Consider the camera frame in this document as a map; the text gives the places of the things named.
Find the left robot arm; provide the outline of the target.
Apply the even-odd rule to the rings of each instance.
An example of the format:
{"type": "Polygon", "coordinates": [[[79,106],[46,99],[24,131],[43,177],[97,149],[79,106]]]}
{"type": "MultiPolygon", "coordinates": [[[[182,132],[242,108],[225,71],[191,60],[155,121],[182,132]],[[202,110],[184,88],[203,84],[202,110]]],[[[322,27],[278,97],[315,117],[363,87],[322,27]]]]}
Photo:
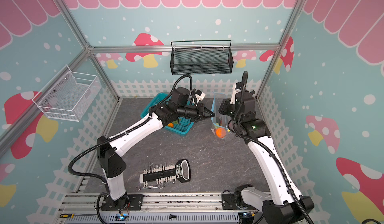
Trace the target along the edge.
{"type": "Polygon", "coordinates": [[[101,180],[108,191],[106,197],[112,200],[113,209],[120,211],[127,208],[130,203],[123,178],[127,165],[122,157],[134,145],[178,118],[186,118],[196,123],[214,116],[215,113],[203,103],[198,103],[196,106],[182,106],[172,101],[158,103],[149,108],[149,113],[143,119],[128,129],[109,139],[102,136],[99,144],[83,151],[70,162],[68,172],[75,176],[94,177],[101,180]],[[94,150],[98,151],[99,162],[104,171],[103,177],[74,170],[74,164],[94,150]]]}

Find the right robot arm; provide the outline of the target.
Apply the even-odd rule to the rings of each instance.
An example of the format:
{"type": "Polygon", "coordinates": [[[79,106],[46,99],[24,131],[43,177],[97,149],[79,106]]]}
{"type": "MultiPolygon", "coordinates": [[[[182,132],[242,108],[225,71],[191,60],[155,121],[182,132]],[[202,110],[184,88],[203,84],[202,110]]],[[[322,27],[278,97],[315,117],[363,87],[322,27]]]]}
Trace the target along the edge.
{"type": "Polygon", "coordinates": [[[219,114],[230,117],[230,131],[243,139],[256,157],[270,190],[265,193],[253,186],[240,186],[239,203],[261,211],[268,224],[295,224],[303,220],[312,224],[309,213],[314,202],[303,196],[289,177],[267,125],[256,116],[255,105],[251,93],[239,92],[225,98],[219,107],[219,114]]]}

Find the orange toy tomato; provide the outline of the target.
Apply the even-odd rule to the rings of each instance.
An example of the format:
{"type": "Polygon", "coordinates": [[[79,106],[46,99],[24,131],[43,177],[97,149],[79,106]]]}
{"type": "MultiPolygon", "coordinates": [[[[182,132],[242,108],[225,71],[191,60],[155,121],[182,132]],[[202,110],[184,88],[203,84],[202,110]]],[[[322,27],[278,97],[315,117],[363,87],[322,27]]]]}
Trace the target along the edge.
{"type": "Polygon", "coordinates": [[[227,135],[227,130],[224,128],[217,128],[215,134],[218,138],[223,139],[227,135]]]}

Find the clear zip top bag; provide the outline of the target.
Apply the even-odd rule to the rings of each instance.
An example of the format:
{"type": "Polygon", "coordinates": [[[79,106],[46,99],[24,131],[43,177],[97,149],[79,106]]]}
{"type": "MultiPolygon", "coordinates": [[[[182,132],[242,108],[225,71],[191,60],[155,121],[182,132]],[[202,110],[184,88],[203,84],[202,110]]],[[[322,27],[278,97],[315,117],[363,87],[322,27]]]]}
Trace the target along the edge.
{"type": "Polygon", "coordinates": [[[219,108],[220,108],[222,102],[226,98],[227,98],[227,96],[225,94],[214,92],[213,103],[212,103],[212,108],[211,108],[211,111],[215,113],[215,117],[211,118],[211,122],[212,122],[211,131],[216,136],[215,130],[217,128],[226,129],[227,135],[223,139],[227,138],[231,133],[230,129],[228,128],[228,122],[230,120],[230,117],[224,116],[224,115],[219,113],[219,108]]]}

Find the teal plastic basket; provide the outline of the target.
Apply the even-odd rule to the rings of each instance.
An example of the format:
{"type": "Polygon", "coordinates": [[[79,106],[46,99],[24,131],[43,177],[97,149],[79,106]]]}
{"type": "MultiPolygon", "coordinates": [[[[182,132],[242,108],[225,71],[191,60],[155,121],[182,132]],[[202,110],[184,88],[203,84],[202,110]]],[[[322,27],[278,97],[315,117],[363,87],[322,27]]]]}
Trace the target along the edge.
{"type": "MultiPolygon", "coordinates": [[[[145,109],[142,111],[141,113],[141,118],[144,118],[148,113],[149,113],[149,108],[154,106],[155,104],[158,104],[161,100],[163,100],[168,94],[167,93],[158,93],[151,101],[150,103],[145,107],[145,109]]],[[[170,128],[168,126],[164,127],[165,130],[171,132],[171,133],[174,133],[174,134],[177,134],[179,136],[186,136],[187,133],[190,131],[190,129],[192,128],[193,124],[189,119],[185,119],[185,118],[180,118],[180,119],[183,119],[185,121],[185,124],[187,124],[187,126],[181,126],[178,124],[178,119],[174,122],[172,122],[174,124],[174,127],[173,128],[170,128]]]]}

